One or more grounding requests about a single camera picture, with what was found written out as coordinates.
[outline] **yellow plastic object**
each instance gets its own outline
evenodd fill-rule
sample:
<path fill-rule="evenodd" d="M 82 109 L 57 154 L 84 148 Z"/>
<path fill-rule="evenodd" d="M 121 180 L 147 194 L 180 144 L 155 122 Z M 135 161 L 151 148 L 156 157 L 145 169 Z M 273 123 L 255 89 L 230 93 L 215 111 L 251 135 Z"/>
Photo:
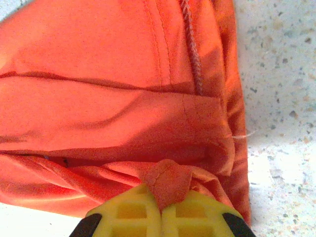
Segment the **yellow plastic object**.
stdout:
<path fill-rule="evenodd" d="M 94 213 L 102 214 L 102 219 L 93 237 L 160 237 L 160 212 L 145 185 L 116 196 L 86 216 Z"/>
<path fill-rule="evenodd" d="M 255 236 L 236 210 L 195 191 L 189 191 L 183 202 L 167 207 L 160 214 L 154 196 L 145 185 L 96 207 L 85 219 L 71 237 Z"/>

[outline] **orange fabric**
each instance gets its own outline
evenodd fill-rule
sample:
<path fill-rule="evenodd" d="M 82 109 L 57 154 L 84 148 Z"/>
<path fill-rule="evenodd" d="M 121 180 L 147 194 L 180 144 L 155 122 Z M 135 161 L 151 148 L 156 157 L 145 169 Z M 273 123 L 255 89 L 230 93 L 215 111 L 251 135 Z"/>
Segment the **orange fabric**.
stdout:
<path fill-rule="evenodd" d="M 147 183 L 250 222 L 232 0 L 191 1 L 203 96 L 177 0 L 36 0 L 0 24 L 0 201 L 83 217 Z"/>

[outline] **stitching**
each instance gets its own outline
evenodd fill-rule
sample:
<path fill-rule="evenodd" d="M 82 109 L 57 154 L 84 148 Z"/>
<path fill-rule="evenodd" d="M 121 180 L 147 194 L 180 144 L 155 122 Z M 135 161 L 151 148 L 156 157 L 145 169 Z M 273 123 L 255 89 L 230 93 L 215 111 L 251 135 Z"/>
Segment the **stitching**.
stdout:
<path fill-rule="evenodd" d="M 191 121 L 189 120 L 188 118 L 188 115 L 187 115 L 187 111 L 186 111 L 186 108 L 185 108 L 185 105 L 184 105 L 184 96 L 185 94 L 182 95 L 182 107 L 183 107 L 183 112 L 184 112 L 184 115 L 186 116 L 186 119 L 187 119 L 187 123 L 188 125 L 191 127 L 191 129 L 193 130 L 194 132 L 194 138 L 196 139 L 197 138 L 197 130 L 195 129 L 195 127 L 191 124 Z"/>
<path fill-rule="evenodd" d="M 198 55 L 197 45 L 194 39 L 194 32 L 192 26 L 192 15 L 190 11 L 189 0 L 181 1 L 181 10 L 184 18 L 185 33 L 187 40 L 187 47 L 189 58 L 191 62 L 192 74 L 195 84 L 195 91 L 197 95 L 203 95 L 202 79 L 201 79 L 201 62 Z"/>
<path fill-rule="evenodd" d="M 153 190 L 155 190 L 155 187 L 156 187 L 156 183 L 158 181 L 158 179 L 165 173 L 169 170 L 170 167 L 172 167 L 173 164 L 170 164 L 168 165 L 161 173 L 158 174 L 158 176 L 155 178 L 155 181 L 154 181 L 154 184 L 153 184 Z"/>
<path fill-rule="evenodd" d="M 193 103 L 194 103 L 194 108 L 195 108 L 195 111 L 196 111 L 197 117 L 198 117 L 199 121 L 201 121 L 201 116 L 199 115 L 199 112 L 198 112 L 198 108 L 197 108 L 197 104 L 196 104 L 196 100 L 195 100 L 195 98 L 193 99 Z"/>
<path fill-rule="evenodd" d="M 164 33 L 165 29 L 163 27 L 163 22 L 162 22 L 162 19 L 161 19 L 161 14 L 159 12 L 159 9 L 158 9 L 158 6 L 157 6 L 157 1 L 155 0 L 155 4 L 156 4 L 156 8 L 157 8 L 157 11 L 158 11 L 158 14 L 159 14 L 159 19 L 160 19 L 160 22 L 161 22 L 161 26 L 162 26 L 162 33 L 163 33 L 163 37 L 164 37 L 164 42 L 166 44 L 166 48 L 167 48 L 167 57 L 168 57 L 168 67 L 169 67 L 169 81 L 170 81 L 170 85 L 171 85 L 171 88 L 173 90 L 173 85 L 172 85 L 172 82 L 171 82 L 171 67 L 170 67 L 170 57 L 169 57 L 169 47 L 168 47 L 168 44 L 167 44 L 167 38 L 166 38 L 166 35 Z"/>
<path fill-rule="evenodd" d="M 156 43 L 156 49 L 157 49 L 157 53 L 158 53 L 159 73 L 160 73 L 160 88 L 162 89 L 162 78 L 161 78 L 162 72 L 161 72 L 161 65 L 160 65 L 160 53 L 159 53 L 157 37 L 156 37 L 156 34 L 155 34 L 155 29 L 154 29 L 154 22 L 153 22 L 152 15 L 151 15 L 151 13 L 149 11 L 149 8 L 148 8 L 147 0 L 143 0 L 143 3 L 145 5 L 145 11 L 148 13 L 149 18 L 150 18 L 152 31 L 153 31 L 153 35 L 154 35 L 154 39 L 155 39 L 155 43 Z"/>

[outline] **granite surface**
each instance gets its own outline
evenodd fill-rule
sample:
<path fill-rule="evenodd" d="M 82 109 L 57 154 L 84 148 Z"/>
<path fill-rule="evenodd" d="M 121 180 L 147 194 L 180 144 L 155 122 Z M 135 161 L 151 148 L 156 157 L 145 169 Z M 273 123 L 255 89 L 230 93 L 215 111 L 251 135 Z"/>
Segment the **granite surface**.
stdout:
<path fill-rule="evenodd" d="M 0 0 L 0 20 L 24 3 Z M 235 7 L 252 229 L 257 237 L 315 237 L 316 1 L 235 0 Z M 4 204 L 0 220 L 3 236 L 46 237 L 69 236 L 79 221 Z"/>

